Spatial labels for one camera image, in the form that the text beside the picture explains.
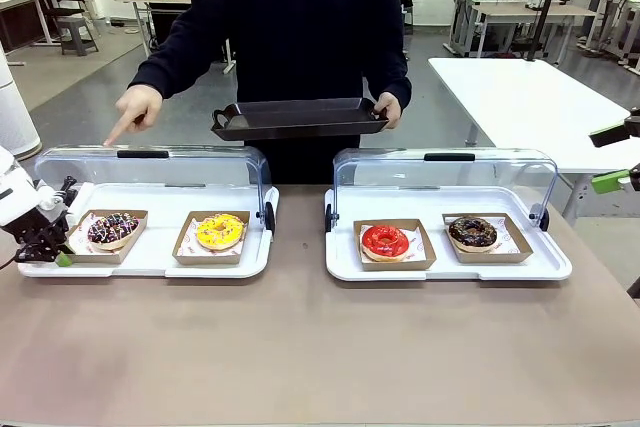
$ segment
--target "black handle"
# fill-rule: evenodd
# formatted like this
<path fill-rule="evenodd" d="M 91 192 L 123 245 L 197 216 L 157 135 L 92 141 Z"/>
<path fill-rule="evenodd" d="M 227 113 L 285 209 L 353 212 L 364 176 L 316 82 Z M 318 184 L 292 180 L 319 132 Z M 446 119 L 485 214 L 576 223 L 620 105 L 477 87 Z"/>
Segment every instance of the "black handle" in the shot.
<path fill-rule="evenodd" d="M 73 177 L 71 177 L 70 175 L 68 175 L 65 179 L 64 179 L 64 183 L 62 184 L 62 187 L 60 187 L 60 190 L 62 192 L 66 192 L 67 190 L 69 190 L 71 187 L 73 187 L 74 185 L 76 185 L 78 183 L 78 181 L 76 179 L 74 179 Z"/>
<path fill-rule="evenodd" d="M 425 162 L 475 162 L 476 154 L 466 152 L 442 152 L 424 154 Z"/>
<path fill-rule="evenodd" d="M 119 150 L 119 159 L 168 159 L 168 150 Z"/>
<path fill-rule="evenodd" d="M 389 119 L 387 119 L 387 117 L 383 113 L 378 114 L 373 110 L 373 108 L 375 107 L 375 104 L 373 102 L 371 102 L 369 99 L 363 99 L 363 101 L 368 101 L 365 109 L 369 112 L 369 117 L 371 118 L 371 120 L 389 122 Z"/>
<path fill-rule="evenodd" d="M 227 109 L 225 110 L 216 109 L 213 111 L 213 127 L 211 128 L 211 130 L 223 130 L 227 128 L 227 125 L 229 125 L 229 122 L 230 122 L 230 119 L 227 116 Z M 224 122 L 220 122 L 218 120 L 218 117 L 220 116 L 222 116 L 222 118 L 224 119 Z"/>

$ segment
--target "chocolate donut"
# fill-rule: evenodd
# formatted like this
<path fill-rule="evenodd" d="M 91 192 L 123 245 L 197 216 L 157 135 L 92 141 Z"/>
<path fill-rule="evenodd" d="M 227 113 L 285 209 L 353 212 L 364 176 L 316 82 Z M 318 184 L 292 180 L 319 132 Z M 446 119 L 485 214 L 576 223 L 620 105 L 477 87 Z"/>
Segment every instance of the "chocolate donut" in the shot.
<path fill-rule="evenodd" d="M 460 217 L 449 225 L 455 244 L 467 252 L 487 252 L 498 240 L 496 228 L 484 219 Z"/>
<path fill-rule="evenodd" d="M 89 242 L 103 250 L 114 250 L 123 247 L 140 221 L 130 214 L 111 214 L 96 220 L 89 231 Z"/>

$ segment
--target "stool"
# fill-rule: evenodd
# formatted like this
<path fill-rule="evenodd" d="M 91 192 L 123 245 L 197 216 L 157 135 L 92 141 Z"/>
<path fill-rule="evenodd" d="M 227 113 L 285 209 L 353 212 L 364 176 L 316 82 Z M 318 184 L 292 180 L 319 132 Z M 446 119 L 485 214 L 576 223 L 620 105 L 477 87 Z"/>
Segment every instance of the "stool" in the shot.
<path fill-rule="evenodd" d="M 95 40 L 93 39 L 93 35 L 91 35 L 91 31 L 87 26 L 87 21 L 84 17 L 58 17 L 56 19 L 56 24 L 58 27 L 58 32 L 61 32 L 60 29 L 67 29 L 71 34 L 71 40 L 61 40 L 60 46 L 62 47 L 62 55 L 64 55 L 65 50 L 75 50 L 78 56 L 87 55 L 87 49 L 94 48 L 96 52 L 99 52 L 98 46 L 96 45 Z M 89 34 L 89 39 L 83 39 L 82 35 L 80 35 L 80 28 L 84 27 L 87 29 L 87 33 Z"/>

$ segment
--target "chocolate glazed donut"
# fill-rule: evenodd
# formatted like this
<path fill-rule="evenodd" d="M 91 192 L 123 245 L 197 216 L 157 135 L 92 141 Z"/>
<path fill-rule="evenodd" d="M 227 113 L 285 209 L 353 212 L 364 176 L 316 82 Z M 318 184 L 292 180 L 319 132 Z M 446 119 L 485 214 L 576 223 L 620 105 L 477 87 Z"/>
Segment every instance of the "chocolate glazed donut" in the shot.
<path fill-rule="evenodd" d="M 449 226 L 449 234 L 456 245 L 467 252 L 486 252 L 498 240 L 495 227 L 477 217 L 460 217 Z"/>

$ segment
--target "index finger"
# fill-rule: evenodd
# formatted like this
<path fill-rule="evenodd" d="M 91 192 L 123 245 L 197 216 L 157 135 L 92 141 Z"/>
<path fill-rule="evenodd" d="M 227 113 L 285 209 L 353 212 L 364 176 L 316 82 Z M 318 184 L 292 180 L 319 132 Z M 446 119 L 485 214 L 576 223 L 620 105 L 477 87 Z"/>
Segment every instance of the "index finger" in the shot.
<path fill-rule="evenodd" d="M 120 120 L 118 120 L 118 122 L 116 122 L 116 125 L 113 126 L 113 129 L 111 129 L 111 133 L 107 136 L 107 140 L 104 141 L 103 145 L 105 147 L 109 147 L 110 145 L 112 145 L 118 137 L 124 134 L 124 132 L 127 130 L 127 127 L 129 127 L 129 124 L 133 122 L 133 119 L 134 115 L 129 112 L 125 112 L 124 114 L 122 114 L 122 117 L 120 117 Z"/>

